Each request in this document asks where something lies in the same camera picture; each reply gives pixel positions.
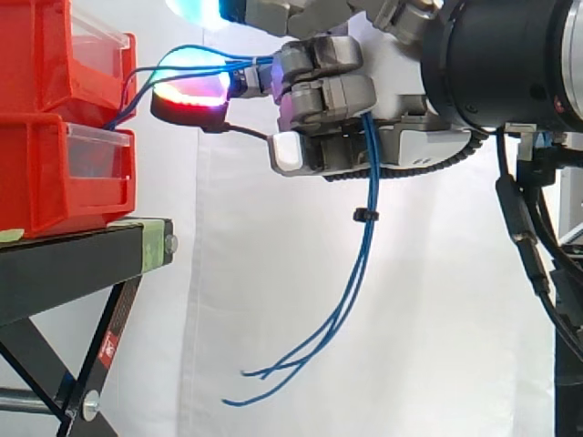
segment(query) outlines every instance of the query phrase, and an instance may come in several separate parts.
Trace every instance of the cable tie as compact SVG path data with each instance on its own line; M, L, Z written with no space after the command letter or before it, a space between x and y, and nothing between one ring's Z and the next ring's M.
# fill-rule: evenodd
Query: cable tie
M354 221L358 223L367 223L369 221L379 221L381 215L377 211L371 211L368 208L358 208L354 211Z

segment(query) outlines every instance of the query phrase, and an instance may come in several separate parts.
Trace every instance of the led light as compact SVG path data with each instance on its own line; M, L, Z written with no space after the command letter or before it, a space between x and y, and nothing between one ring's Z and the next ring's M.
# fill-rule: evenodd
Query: led light
M207 30L221 30L228 22L220 17L220 0L166 0L176 14Z
M221 72L226 66L223 56L198 48L182 48L166 56L161 66L209 68L210 76L172 80L154 86L152 114L169 123L202 127L207 131L220 129L229 108L230 74ZM162 70L153 81L201 74L204 71Z
M168 55L162 66L225 66L225 59L196 48L185 48ZM187 71L160 71L153 80L173 76L184 76ZM230 89L229 73L216 76L193 77L158 84L154 92L165 100L199 107L219 107L227 103Z

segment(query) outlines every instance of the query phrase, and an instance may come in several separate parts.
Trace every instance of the red storage bin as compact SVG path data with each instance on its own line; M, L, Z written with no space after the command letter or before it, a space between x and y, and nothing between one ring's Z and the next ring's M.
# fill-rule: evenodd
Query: red storage bin
M0 115L0 239L102 229L135 208L131 131Z
M136 67L135 37L70 0L0 0L0 41L0 113L54 113L103 127L117 115L124 79Z

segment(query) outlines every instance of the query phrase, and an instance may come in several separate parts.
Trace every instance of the robotic arm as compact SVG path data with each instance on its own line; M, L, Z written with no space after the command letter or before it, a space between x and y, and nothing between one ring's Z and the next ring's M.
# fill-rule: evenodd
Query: robotic arm
M253 85L240 96L270 93L280 107L281 133L270 139L275 171L335 180L367 176L357 120L367 110L385 178L459 162L488 127L505 127L531 148L537 132L583 131L583 59L574 48L583 40L580 7L579 0L223 0L220 12L300 38L282 47L273 67L245 72Z

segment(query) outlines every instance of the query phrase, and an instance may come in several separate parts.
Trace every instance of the blue cable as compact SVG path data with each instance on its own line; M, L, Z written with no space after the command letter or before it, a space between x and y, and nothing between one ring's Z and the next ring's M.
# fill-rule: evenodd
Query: blue cable
M192 79L195 77L216 76L216 75L219 75L221 73L230 73L233 71L247 68L249 66L251 66L251 63L232 64L229 66L224 66L221 69L211 69L210 71L192 73L189 75L178 75L178 76L164 77L164 78L155 80L153 82L149 79L148 82L146 82L146 84L136 94L134 99L122 111L120 111L118 113L116 118L114 118L112 121L107 123L107 125L104 126L104 129L115 130L118 123L121 120L123 120L124 118L128 117L136 109L136 107L138 107L139 102L141 101L142 98L144 98L144 96L147 94L147 92L156 85L167 83L167 82L173 82L175 80L181 80L181 79Z
M371 161L371 177L369 180L369 196L368 196L368 209L371 211L376 211L378 205L378 196L379 196L379 188L380 188L380 156L379 156L379 139L375 131L373 117L370 113L367 113L363 116L363 125L364 125L364 133L367 140L367 147L369 152L369 157ZM353 306L356 303L358 296L360 294L360 289L363 285L364 274L366 272L366 267L368 265L368 260L370 256L370 250L373 241L373 234L374 234L374 221L368 221L365 225L364 235L363 235L363 244L361 246L361 251L359 252L358 258L353 268L353 273L349 279L348 286L346 291L343 294L343 298L336 308L336 310L332 313L332 315L328 318L326 322L316 331L313 335L304 341L300 346L295 348L293 351L288 353L285 357L279 360L275 365L270 367L269 369L262 369L260 371L254 372L246 372L243 373L244 376L261 376L263 380L269 377L272 373L276 371L281 371L284 369L289 369L292 367L297 368L280 384L278 384L275 388L271 391L268 391L261 396L256 398L250 399L248 401L228 401L223 400L223 402L229 406L233 407L244 407L251 405L258 401L263 401L264 399L272 396L279 390L281 390L285 385L287 385L299 372L303 369L308 362L316 356L320 351L322 351L329 343L332 341L336 333L340 330L343 324L348 319L350 313L352 312ZM348 306L345 309L344 314L339 319L342 310L344 309L344 305L346 301L350 297L351 291L354 289L352 293L352 297L348 303ZM293 357L296 353L307 347L310 343L312 343L315 339L317 339L327 327L330 327L328 332L324 335L321 342L314 348L314 350L309 353L308 355L304 356L303 358L293 361L293 362L286 362L288 359Z
M208 52L208 53L212 53L218 56L222 56L224 58L227 58L229 60L233 60L233 61L238 61L238 62L234 62L232 64L227 64L226 66L193 66L193 67L188 67L188 66L181 66L181 67L170 67L170 66L161 66L160 64L163 62L163 60L168 57L169 55L176 53L180 50L184 50L184 49L197 49L200 51L204 51L204 52ZM273 62L273 56L239 56L239 55L231 55L228 53L224 53L221 52L220 50L216 50L214 48L210 48L210 47L205 47L205 46L199 46L199 45L192 45L192 44L187 44L187 45L183 45L183 46L178 46L173 48L172 50L168 51L167 54L165 54L162 59L160 60L160 62L158 63L157 66L146 66L146 67L141 67L141 68L136 68L134 71L132 71L129 76L126 78L123 90L122 90L122 98L121 98L121 102L120 102L120 106L119 106L119 110L118 110L118 115L111 120L109 123L107 123L104 126L104 129L107 130L115 130L116 127L118 126L118 124L123 121L124 118L128 117L138 106L139 102L141 101L141 99L144 97L144 95L146 95L146 93L152 88L154 87L156 84L160 84L160 83L164 83L164 82L170 82L173 80L180 80L180 79L188 79L188 78L193 78L193 77L205 77L205 76L216 76L220 73L229 73L232 71L236 71L239 69L244 69L244 68L248 68L250 66L253 66L254 64L256 65L269 65L272 64ZM199 75L183 75L183 76L175 76L175 77L167 77L165 78L165 80L162 80L161 82L152 82L155 74L158 71L164 71L164 70L176 70L176 71L200 71L200 76ZM152 75L149 77L149 79L146 81L146 84L141 88L141 90L138 92L138 94L136 95L136 97L130 102L130 104L124 109L123 106L126 103L126 96L128 95L128 88L129 88L129 84L131 82L131 79L138 73L141 72L146 72L146 71L151 71Z
M371 162L372 163L374 163L374 162L380 163L380 157L378 154L379 141L378 141L378 137L376 136L372 116L369 114L364 119L363 122L365 124L364 133L366 135L367 144L374 144L375 145L375 147L374 147L375 154L374 154L374 156L371 156ZM380 183L379 174L380 174L380 164L379 165L372 165L370 187L369 187L369 203L368 203L368 209L371 211L374 211L377 208L378 191L379 191L378 185ZM246 376L246 377L261 376L261 379L265 380L276 371L289 369L290 367L301 364L304 361L309 361L316 354L318 354L332 340L332 338L336 335L336 332L342 327L342 325L346 321L347 315L350 314L350 312L352 311L354 303L356 302L356 298L358 297L358 292L355 292L353 294L353 298L351 299L351 301L348 305L348 308L346 309L344 316L341 318L340 321L338 321L338 317L340 316L340 313L342 312L342 309L344 308L346 301L350 297L350 293L353 289L353 284L354 284L356 276L359 274L359 272L363 268L365 269L365 264L368 260L368 257L365 259L364 255L367 251L370 251L370 245L372 243L372 235L369 236L369 234L372 234L373 231L374 231L374 223L373 222L367 223L367 229L365 230L363 244L361 246L361 251L358 255L358 259L356 261L356 264L353 268L353 273L349 279L348 285L347 285L346 290L343 294L343 297L341 299L340 304L338 305L336 310L332 313L332 315L328 318L328 320L326 322L324 322L324 324L316 332L314 332L312 334L312 336L310 336L307 340L305 340L302 344L300 344L293 351L289 352L287 355L285 355L283 358L281 358L272 367L270 367L268 369L261 369L259 371L243 372L242 373L243 376ZM356 285L356 288L358 290L361 288L362 278L363 278L363 275L361 275L361 277L359 278L359 283L357 283L357 285ZM323 340L314 349L314 351L312 351L310 354L308 354L307 356L305 356L297 361L286 363L286 361L288 359L293 357L296 353L298 353L299 351L301 351L302 349L304 349L305 347L310 345L315 339L317 339L323 333L323 331L326 329L326 327L329 325L331 325L331 326L330 326L328 333L324 336Z

